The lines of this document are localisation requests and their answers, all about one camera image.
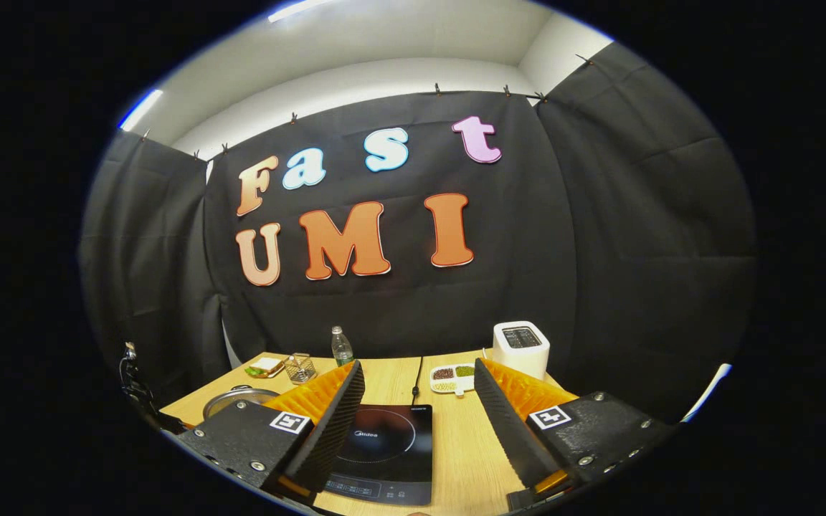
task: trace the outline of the black curtain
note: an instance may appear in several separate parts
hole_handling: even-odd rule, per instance
[[[616,42],[590,60],[535,107],[576,232],[576,331],[558,378],[678,421],[744,334],[751,203],[684,92]]]
[[[480,118],[495,127],[495,163],[468,157],[452,125]],[[409,160],[371,172],[365,138],[382,128],[409,135]],[[320,183],[286,190],[286,161],[298,151],[324,152]],[[239,174],[266,157],[279,166],[262,205],[242,218]],[[530,320],[551,341],[554,365],[569,355],[574,316],[574,239],[571,210],[553,149],[537,114],[522,95],[444,92],[397,95],[344,105],[284,124],[214,158],[206,191],[206,245],[232,348],[242,360],[273,350],[330,355],[331,326],[343,327],[363,358],[440,355],[492,346],[492,330],[506,320]],[[436,268],[432,215],[435,194],[468,197],[463,209],[473,261]],[[310,281],[308,239],[299,216],[328,213],[342,231],[353,205],[378,201],[387,274]],[[278,222],[282,271],[269,287],[244,277],[235,235]],[[263,238],[257,267],[267,267]]]
[[[118,131],[89,193],[78,260],[108,363],[135,343],[158,407],[230,369],[203,242],[206,161]]]

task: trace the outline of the orange soft pad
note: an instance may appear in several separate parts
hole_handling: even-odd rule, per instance
[[[271,401],[263,403],[263,406],[276,411],[292,412],[301,416],[308,416],[314,424],[321,422],[324,411],[330,407],[333,397],[337,395],[343,380],[350,375],[353,362],[332,370],[330,373],[318,376],[317,378],[300,386],[296,386],[280,394]]]
[[[525,375],[511,367],[492,360],[484,360],[484,366],[495,379],[496,384],[505,393],[505,398],[517,412],[522,421],[528,418],[531,412],[543,411],[556,405],[578,399],[578,396],[547,382]]]

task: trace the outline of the white toaster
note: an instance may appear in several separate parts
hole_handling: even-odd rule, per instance
[[[527,320],[502,322],[493,327],[493,360],[525,375],[544,379],[550,342]]]

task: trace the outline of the wire basket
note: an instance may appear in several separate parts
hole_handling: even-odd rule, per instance
[[[318,375],[307,353],[292,353],[285,359],[285,372],[295,385],[301,385]]]

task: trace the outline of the orange letter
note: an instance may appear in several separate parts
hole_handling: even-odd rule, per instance
[[[308,279],[327,279],[332,270],[324,264],[324,254],[340,275],[346,274],[350,257],[355,249],[353,273],[365,275],[384,274],[391,264],[381,252],[381,233],[378,223],[384,206],[379,202],[364,202],[353,206],[346,219],[343,232],[333,224],[324,210],[309,211],[298,219],[308,233]]]
[[[462,210],[467,206],[467,196],[461,193],[439,193],[423,203],[432,212],[435,221],[435,254],[432,264],[436,267],[455,267],[473,261],[473,251],[465,245],[465,222]]]
[[[244,277],[257,287],[268,287],[279,279],[279,247],[276,245],[276,235],[279,234],[279,224],[272,222],[260,229],[260,234],[266,241],[266,270],[257,267],[257,255],[253,249],[253,239],[257,232],[253,229],[244,229],[235,235],[235,241],[242,253],[242,270]]]
[[[266,187],[270,185],[270,171],[276,166],[279,166],[279,159],[270,156],[238,174],[238,179],[242,180],[242,205],[238,206],[238,216],[247,215],[263,204],[257,190],[266,191]]]

